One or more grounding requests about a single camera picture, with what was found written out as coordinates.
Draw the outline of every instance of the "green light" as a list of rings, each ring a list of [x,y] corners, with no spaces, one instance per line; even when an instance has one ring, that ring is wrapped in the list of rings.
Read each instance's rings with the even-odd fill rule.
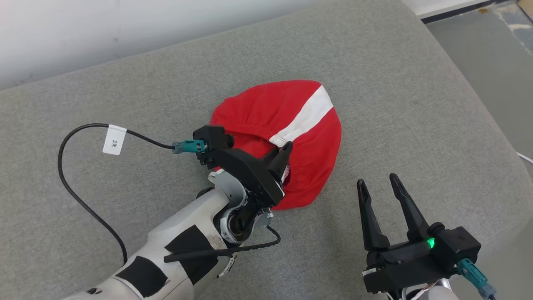
[[[433,246],[435,246],[435,238],[430,238],[429,240],[427,240],[427,243],[430,245],[431,248],[433,248]]]

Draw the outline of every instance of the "red and white cap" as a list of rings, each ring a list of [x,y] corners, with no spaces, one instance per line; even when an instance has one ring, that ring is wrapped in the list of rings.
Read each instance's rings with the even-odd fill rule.
[[[293,142],[285,197],[274,209],[310,204],[333,171],[341,123],[324,87],[293,80],[254,86],[230,97],[213,112],[211,125],[224,126],[240,148],[256,158]]]

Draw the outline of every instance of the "cable label tag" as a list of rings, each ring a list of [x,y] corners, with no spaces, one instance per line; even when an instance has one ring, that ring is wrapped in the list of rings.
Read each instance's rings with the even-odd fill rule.
[[[119,155],[124,143],[124,137],[126,137],[126,128],[109,124],[102,152]]]

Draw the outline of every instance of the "gray floor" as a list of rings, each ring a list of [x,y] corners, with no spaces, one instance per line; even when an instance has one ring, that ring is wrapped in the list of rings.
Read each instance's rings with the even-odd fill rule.
[[[518,7],[503,3],[427,25],[479,95],[503,133],[520,153],[533,157],[533,54],[523,32],[514,26],[525,18]],[[527,165],[533,175],[533,165]],[[533,222],[514,243],[480,262],[498,290],[498,299],[532,299]],[[462,278],[452,281],[459,299],[481,299]]]

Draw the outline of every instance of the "teal connector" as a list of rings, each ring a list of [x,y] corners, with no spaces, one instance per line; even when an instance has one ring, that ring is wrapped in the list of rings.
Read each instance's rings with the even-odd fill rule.
[[[174,146],[174,149],[172,149],[172,153],[174,154],[180,154],[183,152],[199,153],[205,151],[205,144],[201,139],[175,141],[172,143],[172,146]]]
[[[479,271],[478,267],[465,258],[457,265],[459,273],[470,281],[484,300],[495,299],[496,289],[488,283],[487,277]]]

